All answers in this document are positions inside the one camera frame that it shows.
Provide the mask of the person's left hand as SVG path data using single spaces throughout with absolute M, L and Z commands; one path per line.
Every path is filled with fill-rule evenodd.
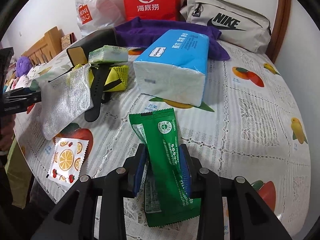
M 1 152 L 8 151 L 12 144 L 14 136 L 15 118 L 15 114 L 1 117 Z

